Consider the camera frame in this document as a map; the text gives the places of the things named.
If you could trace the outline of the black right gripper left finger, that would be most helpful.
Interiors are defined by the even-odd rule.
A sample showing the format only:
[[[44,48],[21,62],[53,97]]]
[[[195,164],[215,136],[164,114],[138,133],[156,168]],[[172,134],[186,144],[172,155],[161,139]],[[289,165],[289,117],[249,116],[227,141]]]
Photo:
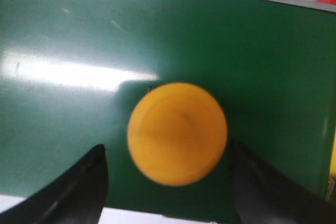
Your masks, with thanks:
[[[106,149],[98,144],[50,184],[1,213],[1,223],[98,223],[108,183]]]

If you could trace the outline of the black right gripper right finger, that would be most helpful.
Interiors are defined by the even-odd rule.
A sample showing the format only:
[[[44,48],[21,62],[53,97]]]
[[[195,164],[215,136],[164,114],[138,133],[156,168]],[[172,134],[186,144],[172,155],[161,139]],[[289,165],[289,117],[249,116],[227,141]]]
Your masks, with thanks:
[[[241,141],[230,143],[230,184],[241,223],[335,223],[335,205],[271,166]]]

